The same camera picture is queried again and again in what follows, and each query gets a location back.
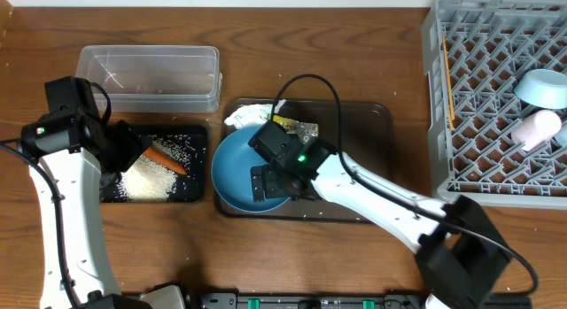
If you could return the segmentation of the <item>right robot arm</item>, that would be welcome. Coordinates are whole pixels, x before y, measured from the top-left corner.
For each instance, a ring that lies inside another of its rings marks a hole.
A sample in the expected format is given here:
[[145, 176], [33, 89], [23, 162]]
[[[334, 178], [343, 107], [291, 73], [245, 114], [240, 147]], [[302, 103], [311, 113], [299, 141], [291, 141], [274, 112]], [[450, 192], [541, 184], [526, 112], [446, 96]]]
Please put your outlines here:
[[510, 262], [500, 232], [468, 197], [447, 203], [418, 195], [317, 138], [303, 144], [255, 136], [248, 144], [290, 192], [310, 187], [322, 199], [359, 213], [404, 243], [431, 293], [429, 308], [482, 307]]

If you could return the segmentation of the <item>light blue cup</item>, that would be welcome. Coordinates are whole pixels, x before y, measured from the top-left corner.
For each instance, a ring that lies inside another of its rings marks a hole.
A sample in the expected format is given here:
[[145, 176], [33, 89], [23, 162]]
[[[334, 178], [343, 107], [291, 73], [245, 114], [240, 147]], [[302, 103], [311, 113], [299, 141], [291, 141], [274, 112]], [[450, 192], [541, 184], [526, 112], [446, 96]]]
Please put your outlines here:
[[562, 147], [567, 146], [567, 126], [564, 125], [554, 136], [555, 141]]

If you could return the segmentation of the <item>green foil snack wrapper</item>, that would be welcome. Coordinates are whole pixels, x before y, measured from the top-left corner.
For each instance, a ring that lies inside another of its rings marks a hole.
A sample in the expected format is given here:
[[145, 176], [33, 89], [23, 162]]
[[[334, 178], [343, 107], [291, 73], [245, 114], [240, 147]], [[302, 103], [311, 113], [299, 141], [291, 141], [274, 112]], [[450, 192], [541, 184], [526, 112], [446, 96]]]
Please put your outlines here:
[[274, 116], [274, 122], [282, 126], [288, 134], [296, 135], [303, 143], [319, 135], [319, 126], [314, 123], [297, 121], [279, 115]]

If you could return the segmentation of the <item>clear plastic bin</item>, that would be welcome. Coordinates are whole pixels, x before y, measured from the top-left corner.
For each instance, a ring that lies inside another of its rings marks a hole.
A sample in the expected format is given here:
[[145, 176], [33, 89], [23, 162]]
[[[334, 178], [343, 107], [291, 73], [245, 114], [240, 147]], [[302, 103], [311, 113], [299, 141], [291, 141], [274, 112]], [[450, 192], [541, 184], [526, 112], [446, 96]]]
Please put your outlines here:
[[113, 112], [215, 112], [220, 107], [220, 53], [214, 46], [91, 45], [75, 75], [100, 85], [98, 108]]

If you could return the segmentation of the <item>white pink cup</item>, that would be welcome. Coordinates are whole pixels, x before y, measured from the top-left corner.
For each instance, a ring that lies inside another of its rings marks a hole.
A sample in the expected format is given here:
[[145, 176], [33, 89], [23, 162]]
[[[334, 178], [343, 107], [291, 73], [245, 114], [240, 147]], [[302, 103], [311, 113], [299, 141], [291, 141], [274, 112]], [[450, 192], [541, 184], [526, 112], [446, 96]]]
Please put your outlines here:
[[514, 143], [521, 143], [523, 151], [530, 151], [541, 143], [549, 141], [562, 128], [558, 114], [550, 110], [540, 110], [527, 117], [511, 133]]

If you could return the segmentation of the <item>black plastic bin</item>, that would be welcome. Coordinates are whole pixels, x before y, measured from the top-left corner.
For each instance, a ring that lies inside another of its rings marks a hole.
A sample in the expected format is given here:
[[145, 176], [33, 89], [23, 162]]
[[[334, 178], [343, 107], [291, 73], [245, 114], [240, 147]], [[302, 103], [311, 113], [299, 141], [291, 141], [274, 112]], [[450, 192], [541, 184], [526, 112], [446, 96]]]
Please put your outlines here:
[[182, 166], [179, 174], [145, 156], [101, 189], [105, 203], [192, 203], [204, 194], [207, 131], [200, 125], [139, 125], [157, 149]]

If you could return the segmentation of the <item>crumpled white paper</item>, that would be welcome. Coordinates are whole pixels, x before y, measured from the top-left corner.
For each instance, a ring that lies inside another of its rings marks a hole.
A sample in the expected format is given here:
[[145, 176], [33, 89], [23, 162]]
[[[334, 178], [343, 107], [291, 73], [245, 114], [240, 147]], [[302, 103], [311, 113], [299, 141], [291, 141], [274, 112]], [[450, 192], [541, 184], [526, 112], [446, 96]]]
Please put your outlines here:
[[271, 118], [272, 104], [249, 104], [233, 111], [224, 123], [228, 127], [242, 129], [244, 127], [262, 126]]

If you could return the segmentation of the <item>grey dishwasher rack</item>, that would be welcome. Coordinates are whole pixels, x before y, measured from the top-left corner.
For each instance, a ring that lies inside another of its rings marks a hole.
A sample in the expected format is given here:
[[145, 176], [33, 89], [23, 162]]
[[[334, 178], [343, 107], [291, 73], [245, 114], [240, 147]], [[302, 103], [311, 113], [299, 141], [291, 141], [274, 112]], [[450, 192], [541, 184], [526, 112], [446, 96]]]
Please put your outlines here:
[[[454, 99], [448, 125], [442, 49], [446, 36]], [[530, 151], [511, 133], [536, 107], [515, 87], [535, 69], [566, 70], [565, 0], [435, 0], [422, 25], [429, 81], [428, 131], [434, 196], [482, 205], [563, 209], [566, 149], [555, 140]]]

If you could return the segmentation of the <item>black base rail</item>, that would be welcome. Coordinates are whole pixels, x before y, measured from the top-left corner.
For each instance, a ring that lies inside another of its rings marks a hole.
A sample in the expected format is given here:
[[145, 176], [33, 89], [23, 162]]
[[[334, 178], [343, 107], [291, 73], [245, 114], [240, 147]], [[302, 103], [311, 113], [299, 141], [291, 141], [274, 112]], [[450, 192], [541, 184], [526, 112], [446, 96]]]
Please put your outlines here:
[[210, 293], [199, 297], [202, 309], [448, 309], [435, 297], [238, 295]]

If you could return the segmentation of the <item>light blue bowl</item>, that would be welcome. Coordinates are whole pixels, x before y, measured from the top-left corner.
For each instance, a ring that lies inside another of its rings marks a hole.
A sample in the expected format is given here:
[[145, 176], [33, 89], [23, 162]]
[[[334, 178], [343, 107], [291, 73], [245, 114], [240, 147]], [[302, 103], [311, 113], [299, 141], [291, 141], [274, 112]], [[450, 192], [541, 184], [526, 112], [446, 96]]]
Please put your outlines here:
[[515, 87], [516, 96], [527, 104], [560, 110], [566, 107], [566, 75], [548, 69], [527, 72]]

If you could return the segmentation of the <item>orange carrot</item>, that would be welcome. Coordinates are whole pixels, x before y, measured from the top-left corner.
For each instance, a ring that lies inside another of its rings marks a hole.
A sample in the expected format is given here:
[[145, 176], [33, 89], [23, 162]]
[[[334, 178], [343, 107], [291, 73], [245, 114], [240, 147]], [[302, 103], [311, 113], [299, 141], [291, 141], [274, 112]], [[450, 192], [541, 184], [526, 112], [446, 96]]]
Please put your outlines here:
[[161, 151], [156, 146], [152, 145], [148, 147], [143, 153], [145, 157], [149, 160], [155, 162], [158, 165], [165, 167], [177, 174], [187, 174], [185, 168], [168, 156], [165, 152]]

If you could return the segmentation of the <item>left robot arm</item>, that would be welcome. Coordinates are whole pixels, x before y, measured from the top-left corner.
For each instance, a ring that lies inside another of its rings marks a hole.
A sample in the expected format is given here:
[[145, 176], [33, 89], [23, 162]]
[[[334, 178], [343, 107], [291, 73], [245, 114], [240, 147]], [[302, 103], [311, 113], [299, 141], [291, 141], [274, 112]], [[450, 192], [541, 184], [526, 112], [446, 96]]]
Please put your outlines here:
[[21, 130], [31, 158], [43, 232], [42, 308], [146, 308], [122, 294], [105, 247], [100, 181], [121, 172], [143, 147], [128, 147], [98, 120], [71, 115], [44, 118]]

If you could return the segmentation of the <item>dark blue plate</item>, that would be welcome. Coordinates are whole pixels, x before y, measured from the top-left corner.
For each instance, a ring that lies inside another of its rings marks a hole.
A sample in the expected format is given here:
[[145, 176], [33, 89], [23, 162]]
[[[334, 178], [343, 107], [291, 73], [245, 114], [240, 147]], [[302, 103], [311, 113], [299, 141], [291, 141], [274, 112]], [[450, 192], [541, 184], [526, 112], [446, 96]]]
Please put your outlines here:
[[216, 150], [211, 166], [216, 192], [229, 205], [243, 212], [267, 212], [290, 200], [289, 197], [279, 197], [253, 201], [251, 168], [267, 164], [248, 145], [259, 129], [260, 126], [244, 127], [228, 135]]

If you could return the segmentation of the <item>dark brown serving tray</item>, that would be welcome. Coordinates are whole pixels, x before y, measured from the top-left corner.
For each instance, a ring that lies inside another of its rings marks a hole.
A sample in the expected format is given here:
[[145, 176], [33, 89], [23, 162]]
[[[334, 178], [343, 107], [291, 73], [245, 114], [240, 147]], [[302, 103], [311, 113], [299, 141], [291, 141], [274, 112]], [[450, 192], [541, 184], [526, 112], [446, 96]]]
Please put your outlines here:
[[[287, 101], [279, 112], [285, 118], [317, 124], [322, 139], [333, 144], [337, 142], [337, 108], [333, 101]], [[394, 133], [390, 112], [380, 104], [347, 101], [341, 103], [341, 112], [343, 149], [371, 172], [391, 180]], [[214, 202], [217, 209], [229, 217], [369, 223], [360, 214], [324, 200], [289, 200], [267, 212], [240, 211], [219, 194], [214, 195]]]

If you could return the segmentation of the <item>pile of white rice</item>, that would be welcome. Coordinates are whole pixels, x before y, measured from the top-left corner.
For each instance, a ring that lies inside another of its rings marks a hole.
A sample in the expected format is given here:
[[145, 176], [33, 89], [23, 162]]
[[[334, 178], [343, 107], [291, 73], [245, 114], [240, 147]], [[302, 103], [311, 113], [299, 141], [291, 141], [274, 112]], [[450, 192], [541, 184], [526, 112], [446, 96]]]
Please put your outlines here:
[[194, 202], [204, 190], [206, 137], [204, 135], [152, 135], [152, 145], [183, 166], [177, 174], [144, 155], [120, 175], [108, 198], [116, 202]]

